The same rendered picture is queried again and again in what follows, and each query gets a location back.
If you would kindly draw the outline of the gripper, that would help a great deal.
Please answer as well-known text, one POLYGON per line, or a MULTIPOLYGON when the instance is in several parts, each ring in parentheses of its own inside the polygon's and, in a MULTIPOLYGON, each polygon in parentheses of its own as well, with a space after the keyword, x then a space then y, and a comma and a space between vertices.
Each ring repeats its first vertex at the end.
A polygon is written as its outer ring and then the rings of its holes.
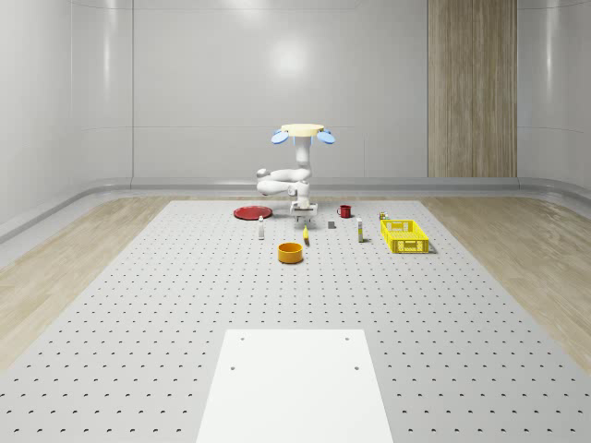
POLYGON ((309 223, 318 213, 318 204, 310 203, 306 208, 302 208, 298 201, 292 201, 290 215, 295 218, 297 223, 309 223))

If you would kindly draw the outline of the drone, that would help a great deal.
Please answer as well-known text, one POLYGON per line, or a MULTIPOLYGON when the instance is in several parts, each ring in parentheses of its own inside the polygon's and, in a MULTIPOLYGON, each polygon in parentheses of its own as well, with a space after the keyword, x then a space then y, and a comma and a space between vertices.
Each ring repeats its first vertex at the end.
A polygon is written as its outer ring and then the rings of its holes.
POLYGON ((281 144, 285 142, 289 137, 292 138, 313 138, 316 137, 318 140, 326 143, 333 144, 335 137, 332 133, 327 130, 323 125, 317 124, 288 124, 283 125, 280 129, 276 130, 271 137, 273 144, 281 144))

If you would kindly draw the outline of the yellow bowl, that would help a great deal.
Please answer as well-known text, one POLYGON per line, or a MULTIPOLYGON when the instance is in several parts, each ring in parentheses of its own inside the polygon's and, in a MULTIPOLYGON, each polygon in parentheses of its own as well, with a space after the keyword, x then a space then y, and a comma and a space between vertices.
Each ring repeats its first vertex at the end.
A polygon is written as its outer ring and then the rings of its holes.
POLYGON ((278 245, 278 260, 284 264, 295 264, 303 260, 303 246, 298 243, 278 245))

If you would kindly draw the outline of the yellow basket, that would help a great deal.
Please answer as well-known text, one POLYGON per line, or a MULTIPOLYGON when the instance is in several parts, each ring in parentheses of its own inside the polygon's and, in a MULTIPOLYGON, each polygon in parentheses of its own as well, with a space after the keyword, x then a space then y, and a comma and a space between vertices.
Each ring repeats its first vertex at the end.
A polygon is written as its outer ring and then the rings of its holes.
POLYGON ((428 236, 413 220, 381 220, 380 233, 393 253, 428 252, 428 236))

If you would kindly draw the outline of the white board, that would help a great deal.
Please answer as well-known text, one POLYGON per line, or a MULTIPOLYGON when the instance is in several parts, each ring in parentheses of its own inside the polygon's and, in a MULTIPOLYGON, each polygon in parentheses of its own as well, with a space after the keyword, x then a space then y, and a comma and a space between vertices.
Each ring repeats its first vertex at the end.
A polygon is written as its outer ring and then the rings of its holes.
POLYGON ((392 443, 361 329, 229 329, 196 443, 392 443))

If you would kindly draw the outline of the red plate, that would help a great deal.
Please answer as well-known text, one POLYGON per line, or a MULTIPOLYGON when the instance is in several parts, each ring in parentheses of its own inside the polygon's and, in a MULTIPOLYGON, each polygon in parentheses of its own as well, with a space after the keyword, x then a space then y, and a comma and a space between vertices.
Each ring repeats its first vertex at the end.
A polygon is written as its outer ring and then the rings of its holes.
POLYGON ((245 206, 234 210, 234 215, 240 220, 257 221, 259 218, 271 217, 272 209, 264 206, 245 206))

